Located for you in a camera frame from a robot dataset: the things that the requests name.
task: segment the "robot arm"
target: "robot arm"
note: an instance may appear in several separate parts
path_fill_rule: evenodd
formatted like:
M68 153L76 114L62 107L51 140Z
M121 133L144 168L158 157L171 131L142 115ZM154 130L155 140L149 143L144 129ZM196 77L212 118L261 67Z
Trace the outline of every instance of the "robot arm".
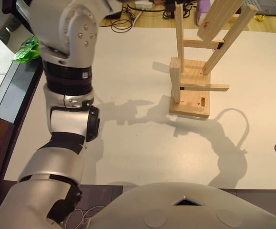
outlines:
M0 207L0 229L53 229L81 199L86 142L97 137L92 62L100 21L117 0L33 0L40 41L50 141L37 150Z

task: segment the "screw hole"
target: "screw hole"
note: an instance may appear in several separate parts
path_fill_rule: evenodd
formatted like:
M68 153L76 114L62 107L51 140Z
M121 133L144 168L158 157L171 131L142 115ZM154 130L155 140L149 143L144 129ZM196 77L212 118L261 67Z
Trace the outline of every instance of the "screw hole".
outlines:
M65 65L66 64L66 61L58 61L58 63L62 64L62 65Z

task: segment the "green plastic bag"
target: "green plastic bag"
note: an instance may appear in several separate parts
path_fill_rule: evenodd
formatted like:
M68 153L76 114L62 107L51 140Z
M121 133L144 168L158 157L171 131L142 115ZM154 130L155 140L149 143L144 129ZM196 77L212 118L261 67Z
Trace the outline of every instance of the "green plastic bag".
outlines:
M36 37L28 38L22 43L20 49L15 54L12 61L26 63L40 56L38 49L38 39Z

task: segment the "wooden stand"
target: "wooden stand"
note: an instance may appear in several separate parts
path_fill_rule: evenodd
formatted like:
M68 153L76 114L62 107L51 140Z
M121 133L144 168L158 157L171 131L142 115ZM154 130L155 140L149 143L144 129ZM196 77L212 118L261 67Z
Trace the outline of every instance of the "wooden stand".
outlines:
M170 63L172 81L170 113L208 118L210 91L225 92L229 89L229 85L226 84L211 84L211 71L257 13L257 8L254 5L247 5L223 40L213 41L212 38L219 33L242 2L243 0L216 0L197 33L202 40L184 39L183 7L182 4L176 6L178 58L173 57ZM185 60L184 47L215 51L208 62Z

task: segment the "white table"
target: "white table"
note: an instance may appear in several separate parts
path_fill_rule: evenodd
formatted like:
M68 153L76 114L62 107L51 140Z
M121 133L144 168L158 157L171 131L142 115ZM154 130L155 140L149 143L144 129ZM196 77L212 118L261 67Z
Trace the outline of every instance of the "white table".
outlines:
M196 32L186 29L184 35L196 37ZM174 29L116 34L100 28L98 37L92 67L102 128L89 144L82 184L175 181L276 189L276 33L245 31L235 41L212 71L212 83L231 86L228 92L211 93L208 120L168 114L168 64L177 52ZM187 59L201 61L211 53L185 50ZM32 153L50 138L44 83L42 76L7 180L16 180Z

